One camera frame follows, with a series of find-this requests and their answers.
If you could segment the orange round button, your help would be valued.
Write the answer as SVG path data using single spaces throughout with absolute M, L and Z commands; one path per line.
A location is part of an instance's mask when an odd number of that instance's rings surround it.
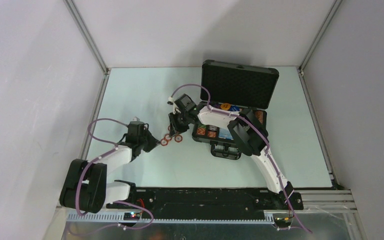
M 231 108 L 231 104 L 229 104 L 229 103 L 222 103 L 222 104 L 220 105 L 220 108 L 221 108 L 222 110 L 229 111 L 230 108 Z

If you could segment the blue round dealer button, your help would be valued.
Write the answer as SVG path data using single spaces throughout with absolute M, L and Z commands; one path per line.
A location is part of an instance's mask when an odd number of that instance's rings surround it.
M 240 107 L 238 107 L 238 106 L 236 106 L 236 105 L 232 105 L 231 107 L 230 107 L 230 109 L 229 109 L 229 111 L 231 111 L 231 112 L 239 112 L 239 111 L 241 111 L 242 109 L 240 108 Z

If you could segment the black poker set case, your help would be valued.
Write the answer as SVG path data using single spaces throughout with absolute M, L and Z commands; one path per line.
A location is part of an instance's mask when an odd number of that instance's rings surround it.
M 267 108 L 269 107 L 280 73 L 271 67 L 235 64 L 207 59 L 202 64 L 201 85 L 205 88 L 200 93 L 200 106 L 206 106 L 206 101 L 211 100 L 210 106 L 221 109 L 223 103 L 238 106 L 241 111 L 250 109 L 264 111 L 264 132 L 267 131 Z M 206 135 L 196 135 L 198 123 L 194 125 L 192 139 L 199 143 L 210 145 L 210 153 L 214 157 L 238 160 L 242 153 L 233 140 L 210 138 Z

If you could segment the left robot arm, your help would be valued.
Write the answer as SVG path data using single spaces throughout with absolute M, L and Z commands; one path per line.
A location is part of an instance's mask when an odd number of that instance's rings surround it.
M 155 149 L 160 141 L 149 130 L 149 124 L 133 120 L 126 124 L 127 132 L 112 149 L 93 160 L 71 161 L 60 193 L 61 206 L 74 209 L 77 214 L 98 213 L 105 205 L 119 201 L 125 208 L 133 208 L 138 194 L 135 184 L 123 180 L 109 182 L 108 176 L 121 166 L 134 161 L 142 152 Z

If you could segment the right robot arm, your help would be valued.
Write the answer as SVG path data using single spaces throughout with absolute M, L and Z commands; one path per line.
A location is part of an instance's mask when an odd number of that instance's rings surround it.
M 187 94 L 177 99 L 170 96 L 167 103 L 172 105 L 170 135 L 184 133 L 189 125 L 198 123 L 228 130 L 235 146 L 251 157 L 262 173 L 268 190 L 273 192 L 271 204 L 277 209 L 290 204 L 294 187 L 276 163 L 265 130 L 251 109 L 227 111 L 209 104 L 198 106 Z

